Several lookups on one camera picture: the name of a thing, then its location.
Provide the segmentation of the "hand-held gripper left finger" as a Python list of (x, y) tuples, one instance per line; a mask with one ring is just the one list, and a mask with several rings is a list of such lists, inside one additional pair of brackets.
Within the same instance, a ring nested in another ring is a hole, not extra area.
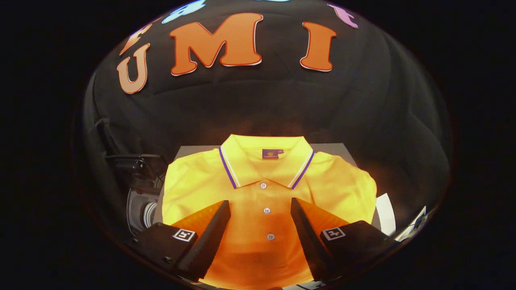
[(170, 275), (198, 282), (213, 263), (230, 217), (230, 202), (217, 202), (172, 225), (158, 222), (125, 246)]

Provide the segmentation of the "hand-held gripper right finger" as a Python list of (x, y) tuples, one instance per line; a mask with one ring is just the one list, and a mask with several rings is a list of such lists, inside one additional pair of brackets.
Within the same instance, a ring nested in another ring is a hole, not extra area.
[(349, 223), (298, 198), (291, 200), (291, 216), (315, 280), (355, 276), (398, 247), (395, 239), (365, 221)]

